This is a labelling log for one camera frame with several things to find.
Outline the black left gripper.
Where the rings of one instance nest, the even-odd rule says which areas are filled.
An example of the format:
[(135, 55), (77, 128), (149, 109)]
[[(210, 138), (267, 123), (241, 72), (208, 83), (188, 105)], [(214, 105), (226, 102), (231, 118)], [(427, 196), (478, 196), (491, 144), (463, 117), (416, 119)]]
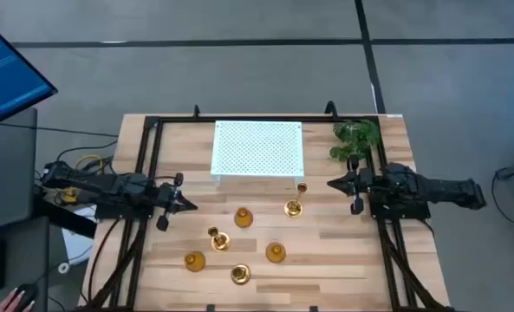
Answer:
[[(183, 184), (183, 174), (178, 172), (173, 178), (173, 183), (162, 183), (159, 186), (159, 196), (158, 199), (162, 202), (162, 207), (164, 212), (161, 216), (159, 216), (157, 220), (157, 229), (160, 231), (167, 231), (169, 226), (169, 210), (173, 206), (173, 203), (176, 198), (176, 192), (178, 188)], [(195, 211), (198, 207), (191, 202), (189, 199), (185, 198), (182, 193), (177, 195), (177, 205), (174, 207), (174, 214), (184, 212), (184, 211)]]

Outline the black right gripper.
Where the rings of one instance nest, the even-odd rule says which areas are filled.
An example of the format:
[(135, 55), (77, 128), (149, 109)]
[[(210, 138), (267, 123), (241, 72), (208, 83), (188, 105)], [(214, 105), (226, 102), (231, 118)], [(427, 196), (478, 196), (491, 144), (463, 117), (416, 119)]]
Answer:
[(364, 211), (364, 201), (360, 194), (368, 192), (373, 183), (372, 171), (369, 168), (360, 169), (359, 164), (359, 156), (350, 155), (347, 162), (348, 174), (327, 182), (330, 187), (353, 198), (350, 206), (352, 215), (359, 215)]

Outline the medium brass candlestick holder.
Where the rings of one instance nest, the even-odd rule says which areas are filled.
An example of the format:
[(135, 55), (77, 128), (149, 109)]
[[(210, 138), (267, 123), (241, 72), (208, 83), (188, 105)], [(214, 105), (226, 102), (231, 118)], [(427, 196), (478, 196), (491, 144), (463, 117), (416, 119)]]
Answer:
[(231, 239), (225, 232), (220, 231), (217, 227), (210, 227), (208, 235), (211, 237), (211, 247), (216, 252), (225, 252), (230, 249)]

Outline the tall brass candlestick holder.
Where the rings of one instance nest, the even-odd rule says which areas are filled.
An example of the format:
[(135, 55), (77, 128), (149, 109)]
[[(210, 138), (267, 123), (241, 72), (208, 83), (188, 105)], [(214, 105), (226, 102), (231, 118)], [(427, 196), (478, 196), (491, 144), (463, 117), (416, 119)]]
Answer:
[(301, 182), (296, 186), (297, 195), (295, 198), (288, 200), (284, 204), (284, 213), (289, 218), (299, 218), (303, 214), (302, 195), (308, 190), (308, 186)]

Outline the amber glass candle holder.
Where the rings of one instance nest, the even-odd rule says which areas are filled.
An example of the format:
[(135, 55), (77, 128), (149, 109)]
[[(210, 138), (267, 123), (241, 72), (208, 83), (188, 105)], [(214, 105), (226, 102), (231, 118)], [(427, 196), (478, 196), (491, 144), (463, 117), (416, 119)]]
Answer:
[(236, 211), (234, 222), (240, 228), (248, 228), (253, 223), (253, 215), (247, 208), (240, 207)]
[(201, 271), (205, 265), (205, 255), (200, 251), (193, 251), (184, 256), (184, 265), (191, 272)]
[(265, 256), (272, 263), (281, 263), (286, 257), (286, 249), (280, 243), (270, 243), (266, 247)]

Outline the short brass candlestick holder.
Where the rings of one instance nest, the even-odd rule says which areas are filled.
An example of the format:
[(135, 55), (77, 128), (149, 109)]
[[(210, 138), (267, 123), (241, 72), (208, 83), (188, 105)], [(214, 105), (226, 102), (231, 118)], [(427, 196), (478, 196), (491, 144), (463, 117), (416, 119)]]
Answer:
[(237, 264), (231, 269), (231, 280), (236, 285), (243, 285), (250, 281), (250, 268), (245, 264)]

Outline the white perforated metal shelf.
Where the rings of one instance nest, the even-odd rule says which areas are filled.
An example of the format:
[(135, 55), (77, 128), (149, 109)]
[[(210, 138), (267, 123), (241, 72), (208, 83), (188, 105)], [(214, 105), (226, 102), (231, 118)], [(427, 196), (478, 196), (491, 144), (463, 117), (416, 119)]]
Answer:
[(234, 177), (304, 178), (303, 124), (294, 121), (218, 120), (211, 154), (217, 183)]

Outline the white paper sheet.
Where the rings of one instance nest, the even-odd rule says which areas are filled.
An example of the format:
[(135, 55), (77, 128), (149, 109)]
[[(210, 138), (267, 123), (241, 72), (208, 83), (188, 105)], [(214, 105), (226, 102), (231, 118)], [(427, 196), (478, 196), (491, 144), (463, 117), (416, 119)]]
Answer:
[[(74, 211), (74, 214), (88, 218), (91, 221), (95, 221), (95, 212), (96, 206), (90, 205)], [(62, 229), (62, 236), (68, 255), (68, 263), (71, 266), (77, 265), (89, 259), (93, 247), (92, 238), (84, 237), (65, 229)]]

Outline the grey desk top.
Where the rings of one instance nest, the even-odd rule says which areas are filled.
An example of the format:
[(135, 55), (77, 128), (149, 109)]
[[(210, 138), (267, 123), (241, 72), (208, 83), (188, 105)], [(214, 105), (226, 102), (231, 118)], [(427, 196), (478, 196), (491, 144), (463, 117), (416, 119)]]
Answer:
[(35, 218), (0, 228), (3, 242), (4, 280), (0, 302), (16, 287), (35, 283), (38, 289), (34, 312), (47, 312), (49, 221)]

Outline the black computer mouse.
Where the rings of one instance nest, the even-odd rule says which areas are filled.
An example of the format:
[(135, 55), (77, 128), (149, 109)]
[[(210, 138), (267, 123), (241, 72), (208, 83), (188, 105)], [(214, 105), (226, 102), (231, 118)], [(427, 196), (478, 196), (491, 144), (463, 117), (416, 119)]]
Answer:
[(38, 294), (38, 287), (34, 283), (25, 283), (17, 287), (14, 298), (19, 299), (14, 312), (23, 312), (33, 303)]

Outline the grey rounded panel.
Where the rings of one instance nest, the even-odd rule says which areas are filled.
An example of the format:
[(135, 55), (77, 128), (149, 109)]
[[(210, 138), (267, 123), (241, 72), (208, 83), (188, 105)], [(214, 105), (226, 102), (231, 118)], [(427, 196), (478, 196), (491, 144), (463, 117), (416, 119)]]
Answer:
[(33, 213), (36, 126), (34, 108), (0, 123), (0, 227)]

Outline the person's hand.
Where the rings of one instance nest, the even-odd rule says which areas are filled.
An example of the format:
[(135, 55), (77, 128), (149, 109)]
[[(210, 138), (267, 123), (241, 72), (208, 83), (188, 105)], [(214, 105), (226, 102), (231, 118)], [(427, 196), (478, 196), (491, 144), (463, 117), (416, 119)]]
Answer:
[[(0, 302), (0, 312), (14, 312), (16, 309), (17, 302), (19, 299), (15, 299), (15, 293), (17, 288), (13, 289), (1, 302)], [(31, 312), (34, 308), (36, 300), (31, 303), (23, 312)]]

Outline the computer monitor blue screen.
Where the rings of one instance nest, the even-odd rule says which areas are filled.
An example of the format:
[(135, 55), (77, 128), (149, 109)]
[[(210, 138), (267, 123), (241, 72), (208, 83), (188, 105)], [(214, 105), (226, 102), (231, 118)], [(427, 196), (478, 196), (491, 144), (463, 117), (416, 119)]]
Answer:
[(0, 34), (0, 122), (58, 89)]

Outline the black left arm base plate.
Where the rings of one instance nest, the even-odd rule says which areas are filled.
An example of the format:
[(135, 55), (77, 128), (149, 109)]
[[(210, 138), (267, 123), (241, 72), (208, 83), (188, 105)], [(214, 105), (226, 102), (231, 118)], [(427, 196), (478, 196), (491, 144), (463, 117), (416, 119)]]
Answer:
[(142, 219), (153, 215), (150, 205), (97, 204), (94, 218), (103, 219)]

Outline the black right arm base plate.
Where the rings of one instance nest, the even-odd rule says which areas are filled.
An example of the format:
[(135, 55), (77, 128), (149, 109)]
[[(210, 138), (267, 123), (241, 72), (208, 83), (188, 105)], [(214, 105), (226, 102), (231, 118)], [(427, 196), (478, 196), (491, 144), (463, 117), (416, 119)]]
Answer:
[(382, 204), (370, 205), (371, 215), (376, 219), (417, 219), (424, 220), (431, 217), (427, 204)]

